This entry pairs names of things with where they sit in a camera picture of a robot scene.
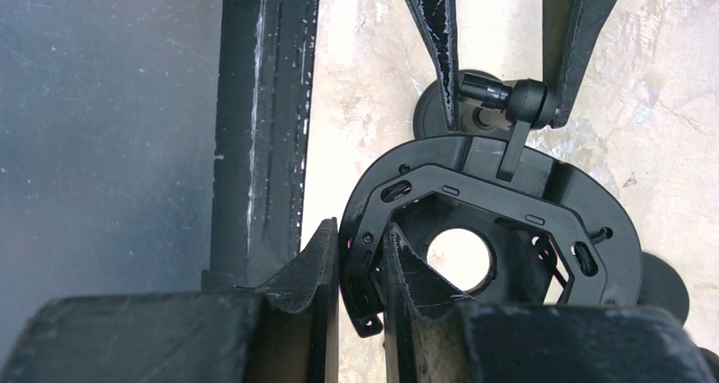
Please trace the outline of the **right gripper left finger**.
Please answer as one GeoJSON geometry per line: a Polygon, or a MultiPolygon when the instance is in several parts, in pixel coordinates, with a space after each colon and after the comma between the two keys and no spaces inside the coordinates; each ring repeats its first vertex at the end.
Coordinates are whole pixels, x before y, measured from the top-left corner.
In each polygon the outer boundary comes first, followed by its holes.
{"type": "Polygon", "coordinates": [[[30,320],[4,382],[335,382],[337,221],[261,286],[72,297],[30,320]]]}

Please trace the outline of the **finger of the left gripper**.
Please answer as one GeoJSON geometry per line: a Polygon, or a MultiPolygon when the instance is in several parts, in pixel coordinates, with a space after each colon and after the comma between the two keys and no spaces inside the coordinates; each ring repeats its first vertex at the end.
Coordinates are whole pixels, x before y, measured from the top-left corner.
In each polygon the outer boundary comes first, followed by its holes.
{"type": "Polygon", "coordinates": [[[542,0],[543,81],[558,107],[549,125],[569,120],[596,42],[618,0],[542,0]]]}
{"type": "Polygon", "coordinates": [[[434,64],[447,129],[460,129],[456,0],[405,0],[434,64]]]}

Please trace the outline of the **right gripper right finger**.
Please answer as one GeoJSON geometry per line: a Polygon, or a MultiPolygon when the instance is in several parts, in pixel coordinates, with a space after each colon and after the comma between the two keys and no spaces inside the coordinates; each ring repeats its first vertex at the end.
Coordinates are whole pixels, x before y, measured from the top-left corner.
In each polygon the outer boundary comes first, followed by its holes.
{"type": "Polygon", "coordinates": [[[480,303],[390,224],[383,237],[390,382],[711,382],[714,358],[667,311],[480,303]]]}

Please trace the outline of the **black shock mount round stand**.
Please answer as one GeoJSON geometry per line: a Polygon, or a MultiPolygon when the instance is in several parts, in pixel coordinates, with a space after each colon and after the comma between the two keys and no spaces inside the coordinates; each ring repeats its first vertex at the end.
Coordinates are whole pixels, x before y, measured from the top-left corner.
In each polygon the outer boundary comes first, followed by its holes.
{"type": "Polygon", "coordinates": [[[341,292],[359,336],[382,331],[391,225],[421,260],[445,231],[478,236],[489,267],[463,293],[484,303],[541,303],[556,280],[561,303],[647,305],[687,319],[682,278],[642,250],[615,197],[579,168],[526,146],[555,105],[546,84],[461,71],[459,134],[431,132],[439,99],[433,83],[415,110],[415,139],[371,165],[343,213],[341,292]]]}

